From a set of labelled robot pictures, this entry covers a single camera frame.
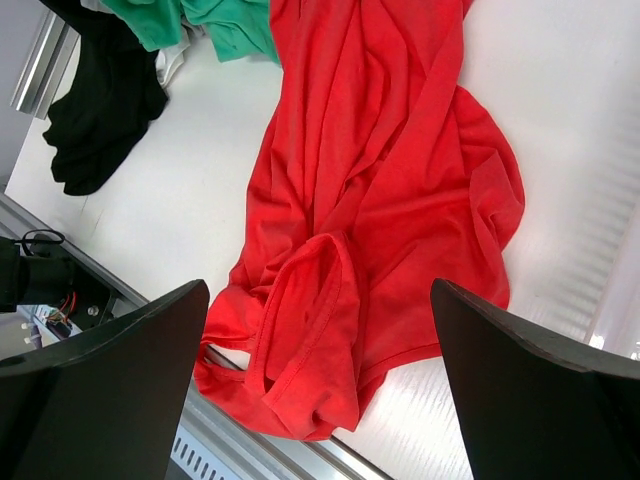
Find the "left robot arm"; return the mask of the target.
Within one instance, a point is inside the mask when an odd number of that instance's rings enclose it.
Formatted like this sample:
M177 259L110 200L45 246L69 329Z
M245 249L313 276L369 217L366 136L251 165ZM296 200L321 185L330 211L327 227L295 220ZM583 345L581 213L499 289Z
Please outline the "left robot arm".
M32 250L33 246L61 246L65 240L51 229L30 230L20 239L1 237L2 313L13 313L19 305L57 305L71 295L73 260Z

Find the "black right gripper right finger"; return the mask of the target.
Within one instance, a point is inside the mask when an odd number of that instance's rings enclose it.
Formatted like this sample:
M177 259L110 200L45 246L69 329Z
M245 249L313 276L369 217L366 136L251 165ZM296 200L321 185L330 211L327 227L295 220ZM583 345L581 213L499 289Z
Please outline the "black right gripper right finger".
M474 478L638 478L638 362L443 279L431 303Z

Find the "green tank top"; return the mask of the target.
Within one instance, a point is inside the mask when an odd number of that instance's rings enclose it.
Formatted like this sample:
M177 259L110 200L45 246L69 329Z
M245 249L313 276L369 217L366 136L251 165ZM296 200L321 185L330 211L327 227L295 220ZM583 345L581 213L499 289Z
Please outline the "green tank top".
M262 54L278 64L269 26L269 3L244 0L105 0L148 51L181 41L184 23L201 27L219 61Z

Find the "red tank top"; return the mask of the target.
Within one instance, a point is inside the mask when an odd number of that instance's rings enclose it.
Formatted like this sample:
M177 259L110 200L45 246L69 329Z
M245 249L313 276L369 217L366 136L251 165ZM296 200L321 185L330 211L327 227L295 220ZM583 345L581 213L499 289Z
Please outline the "red tank top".
M354 430L387 373L440 354L429 290L509 302L524 212L509 143L459 84L467 1L275 1L281 95L245 243L201 339L199 392L245 428Z

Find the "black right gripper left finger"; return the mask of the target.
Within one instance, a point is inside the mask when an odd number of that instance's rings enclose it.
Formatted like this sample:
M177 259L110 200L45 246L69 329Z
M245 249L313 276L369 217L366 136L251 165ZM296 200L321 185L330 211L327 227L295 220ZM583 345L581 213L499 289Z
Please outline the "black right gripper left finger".
M2 360L2 478L164 478L208 302L194 280Z

